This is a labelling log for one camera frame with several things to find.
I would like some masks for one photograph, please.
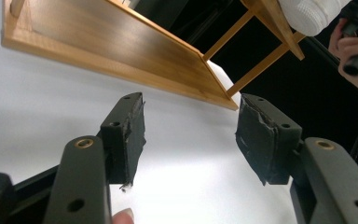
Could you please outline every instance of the wooden frame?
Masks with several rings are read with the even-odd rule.
[[[113,1],[4,0],[2,45],[238,109],[197,49]]]
[[[253,17],[258,18],[282,41],[282,44],[229,88],[227,90],[229,96],[233,96],[258,77],[288,50],[291,50],[299,60],[304,59],[304,54],[297,43],[305,36],[299,32],[292,33],[277,0],[241,0],[241,2],[248,8],[248,11],[205,53],[203,59],[205,61],[211,59]]]

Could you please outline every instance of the human finger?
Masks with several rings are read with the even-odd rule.
[[[357,45],[347,45],[341,46],[341,62],[345,63],[349,58],[358,55],[358,44]]]
[[[112,224],[133,224],[133,212],[130,208],[116,213],[112,217]]]
[[[337,42],[338,40],[342,37],[342,27],[345,25],[345,23],[347,22],[347,19],[341,18],[339,19],[339,22],[336,26],[336,28],[334,29],[334,31],[331,33],[330,35],[330,42],[328,45],[328,50],[338,56],[338,47],[337,47]]]
[[[346,46],[358,45],[358,37],[345,37],[337,42],[338,48],[345,48]]]

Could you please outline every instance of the white table surface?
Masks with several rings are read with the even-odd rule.
[[[289,186],[263,187],[238,149],[238,111],[1,44],[0,172],[16,184],[57,165],[68,141],[96,134],[117,100],[136,91],[146,101],[147,144],[132,189],[111,186],[114,213],[131,207],[137,224],[296,223]]]

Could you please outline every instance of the bamboo tray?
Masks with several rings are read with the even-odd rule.
[[[121,4],[106,0],[13,3],[17,5],[4,0],[5,47],[238,109],[202,53]],[[18,8],[21,13],[16,18],[12,14]]]

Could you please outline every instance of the fingernail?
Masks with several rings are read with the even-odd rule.
[[[133,212],[132,212],[132,209],[126,208],[126,209],[122,210],[121,212],[127,213],[127,214],[131,217],[131,219],[132,219],[132,221],[133,221]]]

